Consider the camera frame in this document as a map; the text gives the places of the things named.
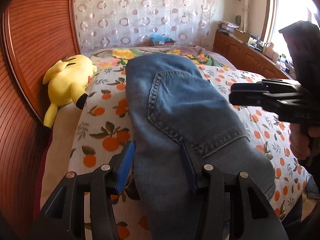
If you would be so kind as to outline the right hand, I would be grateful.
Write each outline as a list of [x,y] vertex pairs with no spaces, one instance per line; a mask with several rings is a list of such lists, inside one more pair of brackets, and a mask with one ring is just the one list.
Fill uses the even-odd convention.
[[319,127],[309,127],[308,135],[301,132],[299,124],[290,124],[290,148],[293,155],[299,160],[305,160],[311,155],[309,148],[309,136],[312,138],[319,138]]

